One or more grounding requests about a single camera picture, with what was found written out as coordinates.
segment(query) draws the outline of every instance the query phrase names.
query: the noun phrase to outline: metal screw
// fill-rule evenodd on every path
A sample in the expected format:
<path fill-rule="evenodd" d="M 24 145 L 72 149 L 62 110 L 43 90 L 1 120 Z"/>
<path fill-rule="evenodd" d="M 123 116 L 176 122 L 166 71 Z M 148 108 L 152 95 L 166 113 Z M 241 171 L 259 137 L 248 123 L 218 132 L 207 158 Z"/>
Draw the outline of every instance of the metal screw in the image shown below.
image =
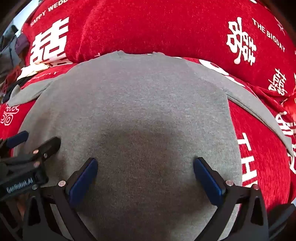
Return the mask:
<path fill-rule="evenodd" d="M 234 183 L 233 183 L 233 181 L 231 181 L 231 180 L 227 180 L 227 181 L 226 181 L 226 185 L 231 187 L 231 186 L 234 185 Z"/>
<path fill-rule="evenodd" d="M 259 190 L 259 186 L 257 184 L 253 184 L 252 187 L 255 189 L 255 190 Z"/>
<path fill-rule="evenodd" d="M 40 161 L 36 161 L 36 162 L 34 163 L 33 166 L 34 166 L 35 168 L 37 168 L 39 165 L 40 165 Z"/>
<path fill-rule="evenodd" d="M 36 190 L 38 188 L 38 185 L 37 184 L 34 184 L 33 186 L 32 186 L 32 189 L 33 190 Z"/>
<path fill-rule="evenodd" d="M 66 185 L 66 181 L 59 181 L 59 184 L 58 184 L 60 187 L 63 187 Z"/>

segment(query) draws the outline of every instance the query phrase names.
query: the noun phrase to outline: red pillow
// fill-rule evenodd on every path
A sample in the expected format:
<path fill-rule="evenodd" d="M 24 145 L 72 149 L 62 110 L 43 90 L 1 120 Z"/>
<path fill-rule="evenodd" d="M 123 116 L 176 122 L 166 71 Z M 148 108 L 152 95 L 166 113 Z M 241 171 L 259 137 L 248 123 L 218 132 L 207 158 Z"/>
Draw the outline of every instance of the red pillow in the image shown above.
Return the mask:
<path fill-rule="evenodd" d="M 295 46 L 257 2 L 44 0 L 23 26 L 26 64 L 163 52 L 211 61 L 282 101 L 295 87 Z"/>

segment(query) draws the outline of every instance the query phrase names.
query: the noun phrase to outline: blue gripper pad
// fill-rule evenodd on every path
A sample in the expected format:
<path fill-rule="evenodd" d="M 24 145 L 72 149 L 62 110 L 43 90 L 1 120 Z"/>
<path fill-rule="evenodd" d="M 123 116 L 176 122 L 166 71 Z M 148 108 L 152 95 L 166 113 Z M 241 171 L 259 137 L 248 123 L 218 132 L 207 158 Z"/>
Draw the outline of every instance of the blue gripper pad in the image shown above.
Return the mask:
<path fill-rule="evenodd" d="M 93 158 L 70 189 L 68 199 L 70 207 L 74 208 L 82 201 L 85 193 L 89 188 L 89 185 L 92 183 L 92 180 L 96 177 L 97 172 L 98 161 L 95 158 Z"/>
<path fill-rule="evenodd" d="M 196 158 L 193 161 L 193 170 L 195 178 L 202 184 L 211 204 L 215 206 L 223 204 L 223 193 L 221 188 L 199 158 Z"/>
<path fill-rule="evenodd" d="M 27 131 L 22 131 L 19 134 L 16 134 L 15 136 L 8 138 L 6 141 L 6 147 L 12 149 L 17 145 L 28 140 L 28 137 L 29 133 Z"/>

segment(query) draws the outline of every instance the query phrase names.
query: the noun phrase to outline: cream-colored cloth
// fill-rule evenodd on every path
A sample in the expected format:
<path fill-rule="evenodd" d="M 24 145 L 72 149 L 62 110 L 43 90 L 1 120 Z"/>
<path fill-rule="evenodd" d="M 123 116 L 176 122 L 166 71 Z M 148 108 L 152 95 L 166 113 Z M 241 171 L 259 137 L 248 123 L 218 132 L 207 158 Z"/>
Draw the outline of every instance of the cream-colored cloth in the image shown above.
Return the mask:
<path fill-rule="evenodd" d="M 17 80 L 23 78 L 23 77 L 28 77 L 34 74 L 37 74 L 41 71 L 44 71 L 49 68 L 49 65 L 45 63 L 40 63 L 40 64 L 31 64 L 27 67 L 22 68 L 22 73 L 20 76 L 17 78 Z"/>

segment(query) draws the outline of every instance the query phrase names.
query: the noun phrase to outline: black cloth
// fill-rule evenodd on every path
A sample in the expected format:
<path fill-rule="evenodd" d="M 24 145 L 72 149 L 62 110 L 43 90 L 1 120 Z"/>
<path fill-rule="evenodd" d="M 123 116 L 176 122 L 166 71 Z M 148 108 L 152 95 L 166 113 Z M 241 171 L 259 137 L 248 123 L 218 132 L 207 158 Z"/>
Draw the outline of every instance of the black cloth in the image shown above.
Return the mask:
<path fill-rule="evenodd" d="M 6 95 L 5 95 L 5 96 L 3 97 L 3 99 L 2 99 L 2 103 L 6 103 L 6 102 L 9 100 L 10 95 L 11 95 L 13 89 L 14 89 L 17 85 L 19 85 L 20 87 L 24 86 L 25 83 L 27 83 L 27 82 L 28 82 L 30 79 L 32 79 L 35 75 L 36 75 L 36 74 L 31 75 L 31 76 L 28 76 L 28 77 L 23 77 L 23 78 L 17 80 L 16 82 L 12 83 L 12 84 L 7 88 L 7 92 L 6 92 Z"/>

